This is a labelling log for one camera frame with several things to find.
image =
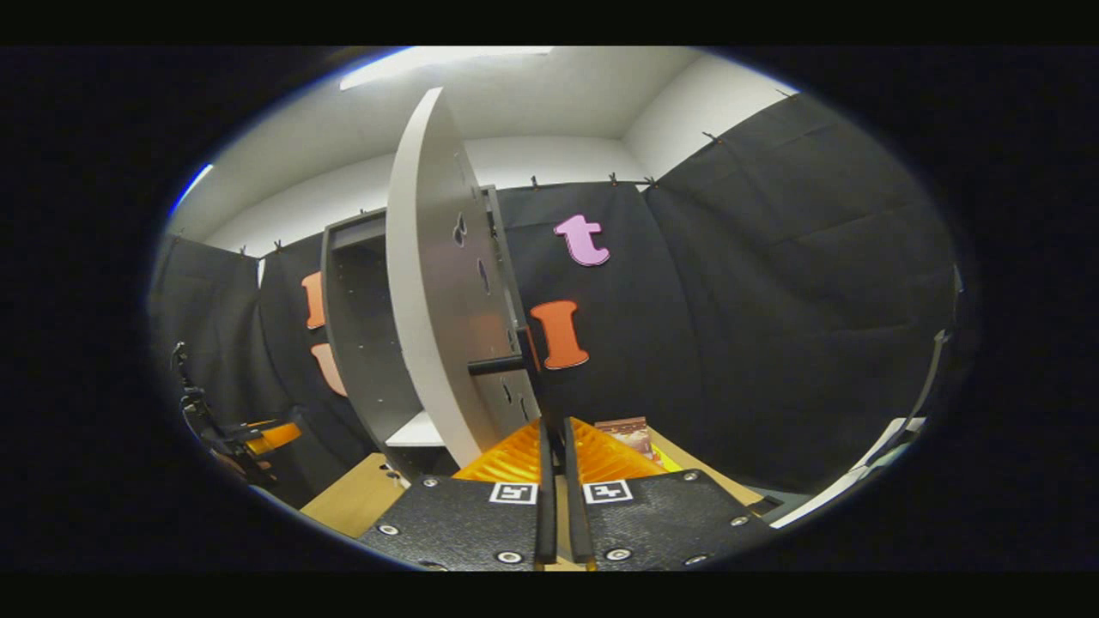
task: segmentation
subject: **white wall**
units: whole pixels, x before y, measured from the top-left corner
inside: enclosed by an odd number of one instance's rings
[[[746,67],[704,55],[684,69],[637,117],[623,142],[659,178],[759,110],[797,90]]]
[[[466,141],[469,162],[481,185],[497,188],[607,180],[642,180],[644,170],[618,140],[595,137],[497,137]],[[263,256],[275,249],[324,231],[336,221],[385,208],[393,155],[341,167],[271,196],[241,212],[211,234],[206,244]]]

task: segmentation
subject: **orange foam letter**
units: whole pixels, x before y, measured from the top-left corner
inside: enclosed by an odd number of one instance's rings
[[[576,341],[576,329],[573,328],[576,304],[571,300],[544,302],[531,309],[531,316],[542,322],[546,334],[546,346],[550,347],[545,360],[547,369],[575,367],[587,363],[590,357]]]
[[[332,346],[328,343],[319,343],[310,347],[309,351],[313,353],[317,364],[321,366],[321,374],[324,375],[324,382],[329,383],[329,388],[346,397],[347,390],[344,389],[340,372],[336,371],[336,360],[332,357]]]
[[[317,272],[301,279],[301,287],[306,288],[306,300],[309,302],[309,319],[306,320],[306,325],[309,327],[309,330],[319,329],[324,325],[321,273]]]

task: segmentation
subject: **white ceiling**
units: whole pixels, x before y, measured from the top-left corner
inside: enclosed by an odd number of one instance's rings
[[[171,231],[204,239],[242,210],[309,178],[395,152],[412,110],[442,86],[467,140],[520,135],[622,139],[701,52],[555,47],[429,66],[340,90],[342,71],[260,119],[211,161]]]

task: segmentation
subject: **ceiling light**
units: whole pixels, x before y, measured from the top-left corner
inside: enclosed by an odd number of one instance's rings
[[[437,65],[453,60],[466,58],[480,58],[486,56],[509,56],[509,55],[545,55],[553,49],[553,46],[542,47],[519,47],[519,46],[486,46],[486,47],[436,47],[420,46],[401,49],[354,70],[340,81],[340,89],[347,90],[356,86],[362,86],[367,81],[385,79],[404,71]]]

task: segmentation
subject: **pink foam letter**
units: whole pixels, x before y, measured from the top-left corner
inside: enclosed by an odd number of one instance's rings
[[[591,242],[591,234],[603,231],[599,223],[588,223],[582,214],[574,214],[564,223],[553,229],[558,236],[565,236],[565,244],[568,245],[568,254],[581,266],[598,266],[610,260],[611,252],[608,249],[596,249]]]

